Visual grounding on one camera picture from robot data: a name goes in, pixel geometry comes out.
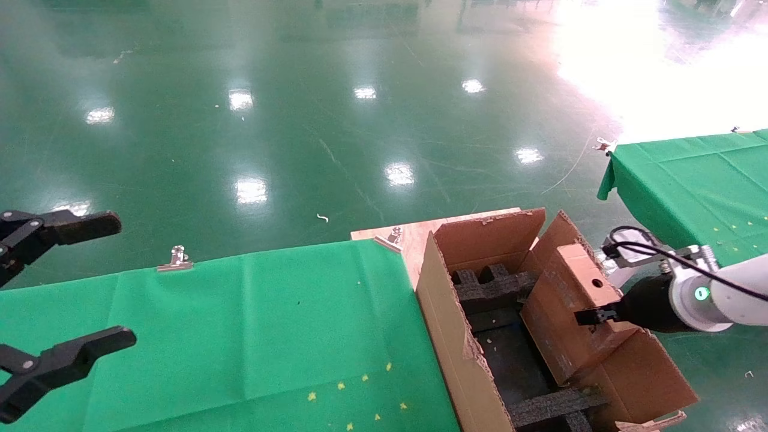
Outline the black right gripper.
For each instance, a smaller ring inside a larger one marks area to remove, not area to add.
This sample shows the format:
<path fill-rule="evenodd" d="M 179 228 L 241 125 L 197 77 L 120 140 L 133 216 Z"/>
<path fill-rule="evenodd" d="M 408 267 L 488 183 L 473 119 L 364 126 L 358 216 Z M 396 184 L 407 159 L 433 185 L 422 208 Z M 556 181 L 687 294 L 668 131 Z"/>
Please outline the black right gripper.
<path fill-rule="evenodd" d="M 606 304 L 574 312 L 580 326 L 630 322 L 647 330 L 672 334 L 684 331 L 684 322 L 670 302 L 671 274 L 642 277 L 618 304 Z"/>

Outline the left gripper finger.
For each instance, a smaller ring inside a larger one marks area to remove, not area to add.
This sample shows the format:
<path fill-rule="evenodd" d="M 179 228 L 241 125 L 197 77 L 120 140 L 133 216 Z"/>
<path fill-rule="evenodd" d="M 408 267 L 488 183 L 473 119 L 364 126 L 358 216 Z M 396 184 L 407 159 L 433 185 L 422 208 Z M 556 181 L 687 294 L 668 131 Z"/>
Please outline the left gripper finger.
<path fill-rule="evenodd" d="M 78 244 L 122 232 L 115 212 L 77 216 L 70 210 L 32 214 L 17 210 L 1 214 L 1 287 L 57 245 Z"/>
<path fill-rule="evenodd" d="M 2 344 L 1 367 L 9 374 L 1 386 L 2 423 L 13 424 L 50 391 L 84 380 L 102 356 L 136 343 L 134 331 L 113 326 L 56 344 L 38 356 Z"/>

